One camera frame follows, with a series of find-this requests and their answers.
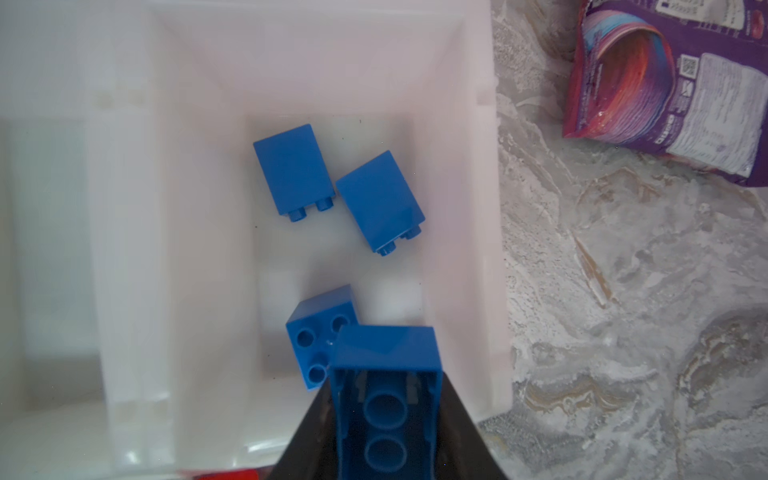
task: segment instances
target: qr code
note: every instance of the qr code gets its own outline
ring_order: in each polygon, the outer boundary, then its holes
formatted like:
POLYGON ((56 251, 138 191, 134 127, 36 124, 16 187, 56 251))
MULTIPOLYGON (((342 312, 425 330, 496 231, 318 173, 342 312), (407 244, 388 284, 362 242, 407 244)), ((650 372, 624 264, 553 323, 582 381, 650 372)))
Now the qr code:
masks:
POLYGON ((691 57, 690 55, 680 56, 680 76, 688 77, 693 80, 696 79, 696 74, 699 73, 699 58, 691 57))

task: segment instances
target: white plastic bin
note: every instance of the white plastic bin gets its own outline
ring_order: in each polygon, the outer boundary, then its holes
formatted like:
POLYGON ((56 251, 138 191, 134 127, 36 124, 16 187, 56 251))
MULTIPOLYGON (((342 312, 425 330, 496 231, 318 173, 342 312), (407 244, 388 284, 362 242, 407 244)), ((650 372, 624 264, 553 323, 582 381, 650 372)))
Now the white plastic bin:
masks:
POLYGON ((476 419, 511 405, 490 11, 476 0, 0 3, 0 478, 275 462, 307 392, 285 322, 351 283, 435 327, 476 419), (423 233, 278 217, 252 142, 332 180, 391 150, 423 233))

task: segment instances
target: purple snack bag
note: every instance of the purple snack bag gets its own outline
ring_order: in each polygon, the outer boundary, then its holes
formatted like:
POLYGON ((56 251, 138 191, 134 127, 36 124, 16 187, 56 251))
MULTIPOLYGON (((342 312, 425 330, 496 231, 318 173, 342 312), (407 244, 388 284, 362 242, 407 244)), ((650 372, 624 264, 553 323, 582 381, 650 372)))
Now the purple snack bag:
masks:
POLYGON ((565 137, 588 137, 768 186, 763 0, 589 0, 565 137))

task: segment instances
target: blue duplo block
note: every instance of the blue duplo block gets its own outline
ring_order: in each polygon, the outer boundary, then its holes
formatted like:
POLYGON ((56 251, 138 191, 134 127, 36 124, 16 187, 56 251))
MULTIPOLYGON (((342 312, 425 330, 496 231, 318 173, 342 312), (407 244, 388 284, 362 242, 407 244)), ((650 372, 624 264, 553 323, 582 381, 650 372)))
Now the blue duplo block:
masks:
POLYGON ((339 480, 432 480, 442 388, 432 327, 347 326, 329 374, 339 480))
POLYGON ((296 306, 286 329, 308 390, 320 387, 342 327, 357 325, 352 287, 342 286, 296 306))
POLYGON ((311 125, 259 140, 253 148, 277 213, 297 222, 306 217, 309 205, 321 212, 333 207, 336 194, 311 125))
POLYGON ((424 214, 389 151, 341 177, 336 188, 368 245, 382 257, 395 249, 396 239, 421 233, 424 214))

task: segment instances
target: gray marble surface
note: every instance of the gray marble surface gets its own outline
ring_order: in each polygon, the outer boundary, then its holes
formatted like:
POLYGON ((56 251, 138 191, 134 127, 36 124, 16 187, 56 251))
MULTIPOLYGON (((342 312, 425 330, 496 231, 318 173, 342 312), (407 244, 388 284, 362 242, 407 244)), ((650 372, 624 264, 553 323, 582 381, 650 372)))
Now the gray marble surface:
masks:
POLYGON ((494 0, 509 478, 768 478, 768 193, 561 137, 578 0, 494 0))

